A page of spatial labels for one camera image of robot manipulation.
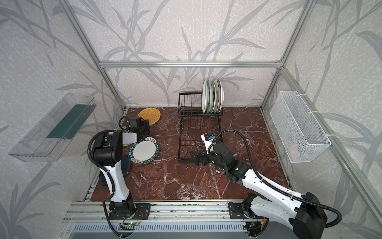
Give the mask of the black wire dish rack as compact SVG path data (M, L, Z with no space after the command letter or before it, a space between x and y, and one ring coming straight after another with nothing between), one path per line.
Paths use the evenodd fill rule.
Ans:
M221 118L224 110L218 113L203 112L202 92L180 92L178 97L178 115L180 134L178 146L179 163L194 163L192 154L206 149L202 135L218 135L221 129Z

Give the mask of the light green flower plate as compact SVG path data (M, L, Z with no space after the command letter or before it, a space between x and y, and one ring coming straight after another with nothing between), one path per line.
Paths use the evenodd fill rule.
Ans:
M212 114L214 109L214 95L215 95L215 88L214 83L210 82L210 93L209 93L209 110L208 113Z

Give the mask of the white plate cloud emblem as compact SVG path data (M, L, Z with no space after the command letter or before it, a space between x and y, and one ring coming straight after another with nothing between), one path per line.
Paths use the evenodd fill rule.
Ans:
M206 109L207 109L207 99L208 99L207 93L208 93L208 84L207 84L206 80L204 80L203 91L202 91L202 111L203 111L203 114L206 112Z

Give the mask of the sunburst plate teal rim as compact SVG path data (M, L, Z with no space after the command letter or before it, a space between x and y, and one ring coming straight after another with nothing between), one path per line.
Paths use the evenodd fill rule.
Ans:
M217 85L217 110L216 112L220 112L220 105L221 105L221 83L219 80L216 80L216 85Z

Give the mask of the cream plate with plum blossoms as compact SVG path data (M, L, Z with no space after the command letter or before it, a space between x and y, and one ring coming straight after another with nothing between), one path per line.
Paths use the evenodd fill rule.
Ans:
M219 112L221 112L221 110L223 108L223 102L224 102L224 89L223 89L223 85L222 85L220 80L218 80L218 84L220 86L220 106L219 106Z

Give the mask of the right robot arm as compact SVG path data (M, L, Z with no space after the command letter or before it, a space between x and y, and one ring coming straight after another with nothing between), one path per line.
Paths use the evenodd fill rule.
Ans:
M320 204L307 192L301 194L287 189L259 173L253 162L246 164L235 159L229 147L210 133L201 136L205 150L192 152L196 165L214 164L223 170L224 177L247 189L260 193L249 195L242 203L248 219L263 217L290 228L300 239L320 239L326 228L338 225L342 214L335 208Z

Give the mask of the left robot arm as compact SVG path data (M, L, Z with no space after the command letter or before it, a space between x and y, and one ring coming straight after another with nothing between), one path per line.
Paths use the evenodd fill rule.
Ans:
M123 116L118 124L121 125L124 119L128 121L125 130L107 129L96 133L88 144L87 155L89 160L100 169L105 177L110 191L108 198L110 201L109 210L113 213L132 214L135 212L136 207L125 184L121 168L123 134L132 133L134 135L133 142L137 142L149 135L150 122L141 117L128 118Z

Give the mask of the orange woven round plate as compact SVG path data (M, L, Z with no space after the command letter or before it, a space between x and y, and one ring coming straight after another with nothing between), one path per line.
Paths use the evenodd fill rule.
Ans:
M144 120L149 120L150 126L154 125L161 117L161 112L157 108L145 108L138 114Z

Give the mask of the yellow-green round plate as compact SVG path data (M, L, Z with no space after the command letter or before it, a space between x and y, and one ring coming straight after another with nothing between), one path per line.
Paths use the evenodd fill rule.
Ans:
M137 141L136 133L127 132L127 131L122 132L122 146L129 146L133 143L136 143L136 141Z

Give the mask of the white plate dark green rim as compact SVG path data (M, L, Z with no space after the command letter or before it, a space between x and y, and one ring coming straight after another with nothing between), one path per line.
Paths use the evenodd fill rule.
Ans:
M152 137L133 143L128 150L128 158L134 164L147 164L153 161L160 151L159 142Z

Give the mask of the dark blue plate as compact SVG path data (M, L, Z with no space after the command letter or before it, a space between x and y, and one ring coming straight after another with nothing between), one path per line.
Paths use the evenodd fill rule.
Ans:
M123 155L120 162L121 162L122 175L123 175L123 178L125 178L131 169L131 161L126 155ZM99 173L98 182L101 186L107 186L107 181L102 172Z

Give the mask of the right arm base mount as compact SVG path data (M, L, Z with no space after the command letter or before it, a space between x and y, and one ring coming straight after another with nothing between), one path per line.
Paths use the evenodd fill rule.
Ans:
M252 201L257 198L256 193L249 193L248 196L240 203L229 202L230 219L258 219L259 217L252 211Z

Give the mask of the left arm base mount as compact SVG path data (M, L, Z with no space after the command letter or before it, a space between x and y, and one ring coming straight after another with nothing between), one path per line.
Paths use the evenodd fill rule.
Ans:
M135 209L128 210L111 210L108 213L110 220L148 220L151 204L150 203L137 203L134 204Z

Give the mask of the clear plastic wall tray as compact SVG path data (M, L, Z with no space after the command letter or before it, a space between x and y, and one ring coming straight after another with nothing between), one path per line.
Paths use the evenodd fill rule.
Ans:
M93 96L67 93L9 155L23 162L56 162L95 108Z

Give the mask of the aluminium front rail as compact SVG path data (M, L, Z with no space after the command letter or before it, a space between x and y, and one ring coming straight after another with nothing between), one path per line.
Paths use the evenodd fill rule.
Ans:
M230 219L228 203L230 200L173 200L173 201L138 201L137 203L150 203L151 209L148 220L111 220L112 222L228 222ZM256 198L252 203L258 219L233 219L234 221L260 221L263 217L276 222L289 219L291 214L286 209L275 206L274 203Z

